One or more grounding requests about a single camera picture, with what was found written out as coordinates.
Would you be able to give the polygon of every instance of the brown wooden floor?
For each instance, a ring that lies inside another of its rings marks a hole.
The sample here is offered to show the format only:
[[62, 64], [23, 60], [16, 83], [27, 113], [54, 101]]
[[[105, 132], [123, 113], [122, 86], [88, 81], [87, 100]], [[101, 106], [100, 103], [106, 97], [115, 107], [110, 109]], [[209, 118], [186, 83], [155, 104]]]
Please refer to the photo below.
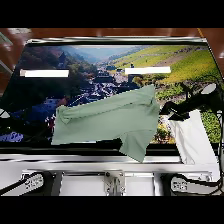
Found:
[[[206, 37], [224, 74], [224, 28], [30, 28], [26, 34], [11, 34], [7, 28], [0, 28], [12, 43], [11, 47], [0, 45], [0, 60], [11, 70], [17, 64], [24, 43], [31, 38], [70, 37], [70, 36], [188, 36]], [[0, 95], [9, 81], [6, 74], [0, 72]]]

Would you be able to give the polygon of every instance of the green shirt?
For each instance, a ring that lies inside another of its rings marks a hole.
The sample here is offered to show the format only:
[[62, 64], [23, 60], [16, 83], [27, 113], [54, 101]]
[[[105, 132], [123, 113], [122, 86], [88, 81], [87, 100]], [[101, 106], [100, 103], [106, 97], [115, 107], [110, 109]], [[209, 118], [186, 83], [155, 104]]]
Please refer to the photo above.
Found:
[[75, 107], [62, 105], [56, 110], [51, 144], [120, 138], [120, 152], [143, 162], [157, 130], [159, 109], [154, 85]]

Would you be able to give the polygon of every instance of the white strip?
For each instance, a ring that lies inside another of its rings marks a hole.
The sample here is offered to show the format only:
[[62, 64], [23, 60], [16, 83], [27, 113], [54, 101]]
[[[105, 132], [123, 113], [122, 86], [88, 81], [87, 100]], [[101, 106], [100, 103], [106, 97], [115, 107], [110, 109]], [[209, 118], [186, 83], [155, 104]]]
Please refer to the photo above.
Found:
[[20, 76], [26, 78], [68, 77], [69, 70], [20, 70]]
[[148, 74], [148, 73], [171, 73], [170, 66], [166, 67], [145, 67], [145, 68], [125, 68], [125, 74]]

